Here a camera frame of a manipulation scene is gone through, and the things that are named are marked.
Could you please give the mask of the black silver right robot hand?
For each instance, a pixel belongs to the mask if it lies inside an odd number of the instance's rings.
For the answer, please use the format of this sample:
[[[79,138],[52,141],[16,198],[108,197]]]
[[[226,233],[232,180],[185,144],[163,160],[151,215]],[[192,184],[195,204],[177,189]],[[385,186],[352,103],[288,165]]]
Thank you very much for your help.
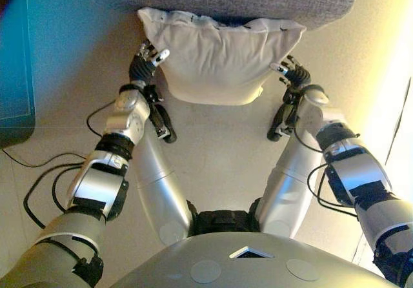
[[[311,84],[309,71],[291,54],[280,63],[272,62],[270,69],[280,74],[279,80],[287,87],[301,89]]]

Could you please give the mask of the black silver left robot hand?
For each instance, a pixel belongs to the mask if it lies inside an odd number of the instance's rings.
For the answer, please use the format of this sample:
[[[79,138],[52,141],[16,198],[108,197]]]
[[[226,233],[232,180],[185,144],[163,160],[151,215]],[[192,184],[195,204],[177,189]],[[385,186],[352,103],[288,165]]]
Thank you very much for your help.
[[[169,49],[157,51],[149,40],[144,41],[133,56],[129,66],[128,75],[130,82],[138,86],[138,88],[144,89],[150,84],[157,67],[165,62],[169,55]]]

